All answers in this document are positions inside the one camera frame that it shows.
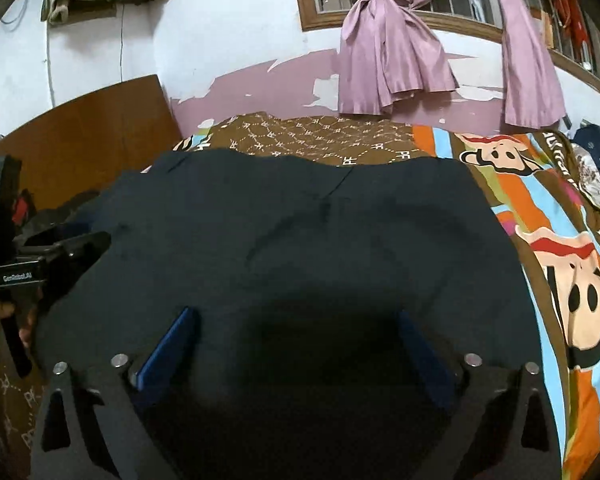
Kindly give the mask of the black jacket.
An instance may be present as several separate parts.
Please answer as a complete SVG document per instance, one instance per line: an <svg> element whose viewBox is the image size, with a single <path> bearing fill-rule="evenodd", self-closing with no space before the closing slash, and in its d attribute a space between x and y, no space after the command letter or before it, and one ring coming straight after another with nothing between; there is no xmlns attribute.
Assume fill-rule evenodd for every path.
<svg viewBox="0 0 600 480"><path fill-rule="evenodd" d="M516 249L455 160L171 153L63 226L111 243L44 318L43 366L83 374L200 315L181 388L144 419L175 479L413 479L436 411L402 311L460 356L541 356Z"/></svg>

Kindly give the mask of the right purple curtain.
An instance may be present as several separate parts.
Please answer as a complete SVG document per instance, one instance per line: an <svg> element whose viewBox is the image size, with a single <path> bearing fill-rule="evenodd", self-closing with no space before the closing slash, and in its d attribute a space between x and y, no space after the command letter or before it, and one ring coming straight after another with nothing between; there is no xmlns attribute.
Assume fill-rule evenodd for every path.
<svg viewBox="0 0 600 480"><path fill-rule="evenodd" d="M503 32L505 122L543 129L566 114L555 66L524 0L498 0Z"/></svg>

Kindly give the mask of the left purple curtain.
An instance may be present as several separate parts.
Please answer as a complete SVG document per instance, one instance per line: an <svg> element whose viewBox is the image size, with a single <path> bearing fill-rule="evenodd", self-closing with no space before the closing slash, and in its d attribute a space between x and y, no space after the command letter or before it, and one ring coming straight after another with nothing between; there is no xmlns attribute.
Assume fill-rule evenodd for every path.
<svg viewBox="0 0 600 480"><path fill-rule="evenodd" d="M341 27L339 111L383 115L457 81L438 37L416 14L431 0L356 0Z"/></svg>

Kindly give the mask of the wooden window frame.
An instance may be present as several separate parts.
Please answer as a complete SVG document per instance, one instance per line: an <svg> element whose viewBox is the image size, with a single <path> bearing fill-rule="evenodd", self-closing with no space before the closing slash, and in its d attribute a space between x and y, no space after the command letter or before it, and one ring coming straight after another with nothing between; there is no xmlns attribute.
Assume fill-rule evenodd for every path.
<svg viewBox="0 0 600 480"><path fill-rule="evenodd" d="M358 0L298 0L301 28L342 25ZM600 31L577 0L522 0L538 25L554 65L600 94ZM431 0L417 10L432 29L502 41L498 0Z"/></svg>

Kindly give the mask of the dark clothes pile by bed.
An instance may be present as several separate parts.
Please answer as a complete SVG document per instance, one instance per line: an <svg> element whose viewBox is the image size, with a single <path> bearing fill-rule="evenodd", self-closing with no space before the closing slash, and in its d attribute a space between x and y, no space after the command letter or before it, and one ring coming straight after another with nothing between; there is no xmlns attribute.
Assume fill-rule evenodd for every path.
<svg viewBox="0 0 600 480"><path fill-rule="evenodd" d="M87 190L79 192L75 196L69 198L65 203L62 203L56 208L45 208L37 210L32 202L32 195L24 190L21 197L24 203L29 207L21 226L17 226L16 239L24 242L28 238L38 235L43 231L47 231L55 226L60 226L69 219L81 206L94 200L99 196L96 190Z"/></svg>

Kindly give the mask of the purple curtain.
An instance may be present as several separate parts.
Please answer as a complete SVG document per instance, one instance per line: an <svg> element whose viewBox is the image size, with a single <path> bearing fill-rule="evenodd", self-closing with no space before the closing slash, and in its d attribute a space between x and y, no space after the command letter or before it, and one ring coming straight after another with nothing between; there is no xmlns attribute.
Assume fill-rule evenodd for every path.
<svg viewBox="0 0 600 480"><path fill-rule="evenodd" d="M505 122L543 129L566 114L555 66L524 0L498 0L503 32Z"/></svg>
<svg viewBox="0 0 600 480"><path fill-rule="evenodd" d="M431 0L356 0L341 27L339 111L383 115L457 81L438 37L416 14Z"/></svg>

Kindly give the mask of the brown wooden headboard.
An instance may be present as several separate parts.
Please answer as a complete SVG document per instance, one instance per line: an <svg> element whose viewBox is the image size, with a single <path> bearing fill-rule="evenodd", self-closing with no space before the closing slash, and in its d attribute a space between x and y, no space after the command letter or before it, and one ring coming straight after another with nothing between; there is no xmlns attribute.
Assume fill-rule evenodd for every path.
<svg viewBox="0 0 600 480"><path fill-rule="evenodd" d="M140 171L180 142L157 76L135 78L49 110L0 141L22 161L20 186L38 208L56 208Z"/></svg>

